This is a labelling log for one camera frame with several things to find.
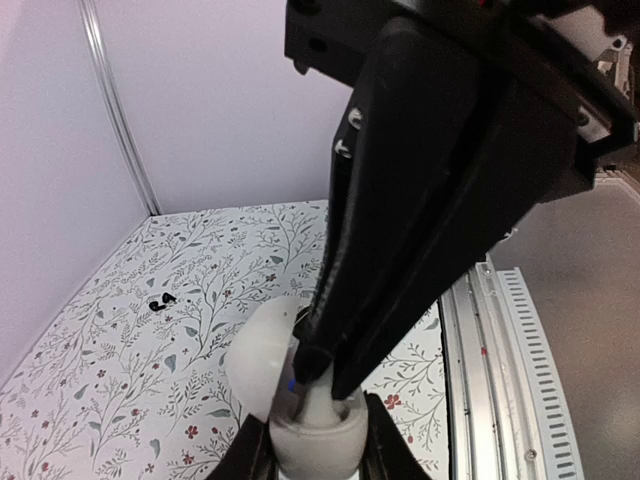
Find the front aluminium rail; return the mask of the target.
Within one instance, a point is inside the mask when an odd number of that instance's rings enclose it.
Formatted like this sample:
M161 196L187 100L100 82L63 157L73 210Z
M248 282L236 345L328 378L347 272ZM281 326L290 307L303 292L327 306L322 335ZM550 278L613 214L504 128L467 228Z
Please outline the front aluminium rail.
M535 207L469 276L521 388L537 476L639 475L639 185Z

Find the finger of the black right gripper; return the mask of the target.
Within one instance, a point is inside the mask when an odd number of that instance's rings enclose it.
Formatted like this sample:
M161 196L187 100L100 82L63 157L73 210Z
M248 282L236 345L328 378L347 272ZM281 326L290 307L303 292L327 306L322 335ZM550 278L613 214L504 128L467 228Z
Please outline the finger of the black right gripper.
M366 298L332 363L350 395L424 311L551 189L575 118L415 23L382 32L354 88L367 108L355 238Z
M366 298L359 285L355 245L361 173L357 150L366 113L364 105L350 104L334 137L323 262L313 300L297 330L300 344L293 367L302 385L320 379L341 356Z

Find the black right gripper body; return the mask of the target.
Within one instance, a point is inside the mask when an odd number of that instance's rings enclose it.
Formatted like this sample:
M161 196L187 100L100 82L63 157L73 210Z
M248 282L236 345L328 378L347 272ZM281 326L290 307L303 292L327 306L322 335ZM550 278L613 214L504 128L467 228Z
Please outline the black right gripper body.
M636 1L289 1L284 52L353 87L382 32L409 23L474 58L488 85L516 80L585 120L543 201L591 190L599 159L636 142L638 114L594 64L638 40Z

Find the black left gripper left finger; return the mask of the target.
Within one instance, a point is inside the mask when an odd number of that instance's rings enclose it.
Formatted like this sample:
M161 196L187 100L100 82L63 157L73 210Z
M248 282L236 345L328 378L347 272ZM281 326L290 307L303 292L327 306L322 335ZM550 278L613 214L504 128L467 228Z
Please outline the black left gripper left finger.
M219 464L206 480L272 480L275 455L269 426L248 415Z

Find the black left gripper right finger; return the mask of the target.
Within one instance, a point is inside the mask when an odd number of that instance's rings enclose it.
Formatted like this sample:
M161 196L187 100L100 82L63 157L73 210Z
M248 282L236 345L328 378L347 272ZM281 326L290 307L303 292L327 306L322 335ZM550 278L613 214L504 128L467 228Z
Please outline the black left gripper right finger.
M365 394L368 430L360 478L366 480L429 480L411 453L381 398Z

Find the white earbud charging case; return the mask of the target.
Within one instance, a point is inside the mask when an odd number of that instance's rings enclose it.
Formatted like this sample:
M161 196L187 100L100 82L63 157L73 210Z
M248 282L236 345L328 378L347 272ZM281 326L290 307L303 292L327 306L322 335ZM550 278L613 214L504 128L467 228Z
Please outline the white earbud charging case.
M363 391L334 400L332 367L308 385L297 381L299 310L296 297L273 298L236 333L226 355L232 395L267 428L280 479L357 479L368 429Z

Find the floral patterned table mat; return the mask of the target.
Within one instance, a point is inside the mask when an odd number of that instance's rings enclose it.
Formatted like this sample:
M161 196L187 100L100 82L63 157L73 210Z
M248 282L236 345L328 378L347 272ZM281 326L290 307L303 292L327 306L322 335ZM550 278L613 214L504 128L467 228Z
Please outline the floral patterned table mat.
M146 220L3 385L2 477L206 477L246 417L225 374L231 341L263 302L310 301L326 209L317 200ZM162 307L164 292L177 302Z

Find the left aluminium frame post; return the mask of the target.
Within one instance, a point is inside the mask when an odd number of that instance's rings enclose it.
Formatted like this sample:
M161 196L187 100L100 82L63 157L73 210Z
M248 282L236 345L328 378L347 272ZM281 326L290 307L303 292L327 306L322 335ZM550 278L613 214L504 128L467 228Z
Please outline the left aluminium frame post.
M150 216L161 215L160 203L140 156L117 88L96 2L79 0L77 4L106 113L121 155L147 213Z

